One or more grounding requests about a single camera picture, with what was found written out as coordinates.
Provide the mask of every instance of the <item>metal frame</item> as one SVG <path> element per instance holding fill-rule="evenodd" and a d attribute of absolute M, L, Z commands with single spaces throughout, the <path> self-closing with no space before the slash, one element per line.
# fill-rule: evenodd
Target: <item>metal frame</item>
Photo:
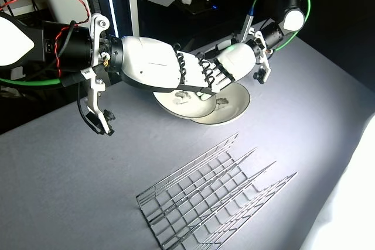
<path fill-rule="evenodd" d="M 137 196 L 163 250 L 219 249 L 295 175 L 258 191 L 253 183 L 274 163 L 248 177 L 228 153 L 238 133 Z"/>

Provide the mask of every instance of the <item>twisted red and black wire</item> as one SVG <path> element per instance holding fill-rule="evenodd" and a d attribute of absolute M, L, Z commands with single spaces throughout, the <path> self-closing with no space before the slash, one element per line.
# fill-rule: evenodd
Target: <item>twisted red and black wire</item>
<path fill-rule="evenodd" d="M 12 3 L 16 2 L 16 1 L 17 0 L 9 0 L 8 2 L 4 3 L 3 5 L 0 6 L 0 11 L 3 10 L 4 7 L 6 7 L 9 4 L 12 4 Z M 78 1 L 81 2 L 82 5 L 84 6 L 84 8 L 86 10 L 86 13 L 87 13 L 87 17 L 86 17 L 85 20 L 76 23 L 75 26 L 78 26 L 78 25 L 80 25 L 82 23 L 87 23 L 88 20 L 90 19 L 90 11 L 89 11 L 87 5 L 84 3 L 83 0 L 78 0 Z M 54 39 L 54 55 L 56 56 L 56 67 L 57 67 L 57 71 L 59 72 L 59 77 L 61 76 L 61 71 L 60 71 L 60 61 L 59 61 L 59 57 L 57 55 L 57 41 L 60 38 L 60 36 L 63 34 L 63 31 L 67 30 L 68 28 L 69 28 L 69 26 L 65 26 L 65 27 L 61 28 L 60 32 L 56 35 L 56 37 Z"/>

